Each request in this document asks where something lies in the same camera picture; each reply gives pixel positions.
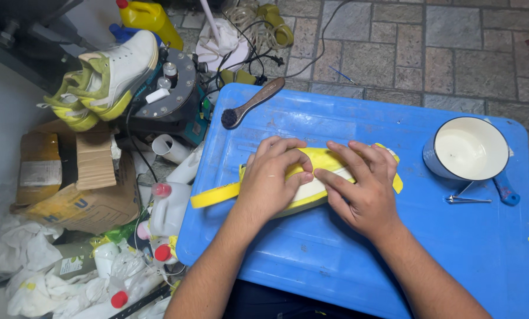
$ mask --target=wooden shoe brush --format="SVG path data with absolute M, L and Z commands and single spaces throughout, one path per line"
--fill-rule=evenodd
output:
M 223 114 L 221 114 L 221 123 L 223 124 L 223 127 L 228 129 L 237 127 L 247 112 L 253 107 L 267 101 L 269 98 L 272 98 L 284 87 L 284 83 L 284 78 L 275 78 L 258 91 L 247 103 L 237 108 L 228 108 L 224 110 Z

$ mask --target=white cup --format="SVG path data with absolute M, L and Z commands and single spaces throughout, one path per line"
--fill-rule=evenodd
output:
M 509 146 L 491 123 L 471 117 L 445 122 L 424 146 L 426 166 L 451 179 L 484 180 L 500 173 L 509 160 Z
M 172 147 L 169 147 L 166 142 L 172 143 Z M 176 142 L 172 136 L 168 134 L 162 134 L 155 138 L 152 142 L 152 150 L 157 155 L 176 164 L 181 164 L 191 153 L 189 149 Z

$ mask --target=blue table surface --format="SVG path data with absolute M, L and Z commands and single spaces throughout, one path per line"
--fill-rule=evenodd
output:
M 239 181 L 239 164 L 275 134 L 298 137 L 309 147 L 326 147 L 328 140 L 382 143 L 401 159 L 404 189 L 396 195 L 396 206 L 418 241 L 494 318 L 529 318 L 529 153 L 521 124 L 282 90 L 251 110 L 236 129 L 223 128 L 223 110 L 243 105 L 259 89 L 233 83 L 221 90 L 193 195 Z M 434 175 L 424 165 L 422 148 L 443 122 L 459 116 L 488 118 L 507 139 L 514 151 L 507 175 L 521 195 L 516 207 L 501 203 L 492 180 L 474 183 L 464 193 L 492 199 L 490 204 L 445 202 L 466 182 Z M 176 249 L 182 263 L 192 265 L 203 253 L 233 203 L 188 206 Z M 270 221 L 248 248 L 238 278 L 371 315 L 410 318 L 388 266 L 328 204 Z

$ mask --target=yellow plastic jug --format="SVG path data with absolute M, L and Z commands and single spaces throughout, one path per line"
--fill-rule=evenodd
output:
M 170 42 L 171 48 L 182 51 L 184 42 L 160 4 L 117 0 L 117 6 L 126 27 L 152 31 L 164 44 Z

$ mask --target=yellow tape strip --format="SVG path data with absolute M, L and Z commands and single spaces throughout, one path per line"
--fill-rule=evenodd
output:
M 213 204 L 220 203 L 226 199 L 233 198 L 239 195 L 239 188 L 241 183 L 235 182 L 212 190 L 201 192 L 190 198 L 193 208 L 207 207 Z

